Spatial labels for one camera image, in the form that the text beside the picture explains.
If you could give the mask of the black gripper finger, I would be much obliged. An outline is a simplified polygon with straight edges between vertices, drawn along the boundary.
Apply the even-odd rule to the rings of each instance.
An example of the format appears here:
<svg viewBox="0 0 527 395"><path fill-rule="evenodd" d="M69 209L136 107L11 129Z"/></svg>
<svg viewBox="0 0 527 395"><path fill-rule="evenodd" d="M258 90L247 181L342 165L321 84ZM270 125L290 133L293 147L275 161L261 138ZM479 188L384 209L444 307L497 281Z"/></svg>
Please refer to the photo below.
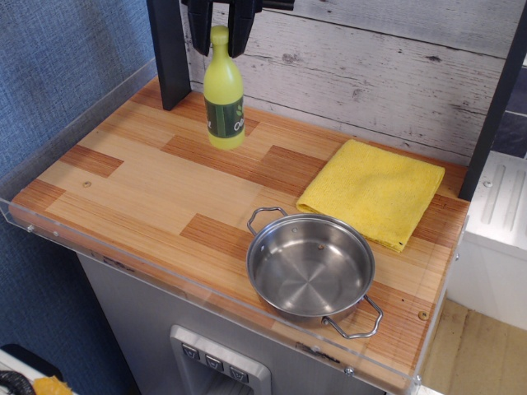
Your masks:
<svg viewBox="0 0 527 395"><path fill-rule="evenodd" d="M208 56L211 44L213 1L188 0L186 6L193 47L203 56Z"/></svg>
<svg viewBox="0 0 527 395"><path fill-rule="evenodd" d="M257 13L263 9L262 0L233 0L229 1L228 51L232 58L238 58L245 52L250 32Z"/></svg>

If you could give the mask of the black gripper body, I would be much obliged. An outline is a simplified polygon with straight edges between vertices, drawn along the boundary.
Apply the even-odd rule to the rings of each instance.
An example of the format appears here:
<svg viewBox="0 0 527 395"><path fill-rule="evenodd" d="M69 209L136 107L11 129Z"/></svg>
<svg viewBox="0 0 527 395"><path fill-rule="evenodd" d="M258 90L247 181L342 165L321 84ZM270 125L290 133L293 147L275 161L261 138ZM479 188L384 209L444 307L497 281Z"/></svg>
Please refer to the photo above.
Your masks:
<svg viewBox="0 0 527 395"><path fill-rule="evenodd" d="M198 1L181 1L184 5L188 6L189 4L198 3ZM236 1L204 1L204 2L219 2L219 3L234 3ZM243 4L244 2L251 2L256 11L261 11L264 8L267 9L276 9L276 10L283 10L283 11L293 11L294 10L294 0L256 0L256 1L241 1Z"/></svg>

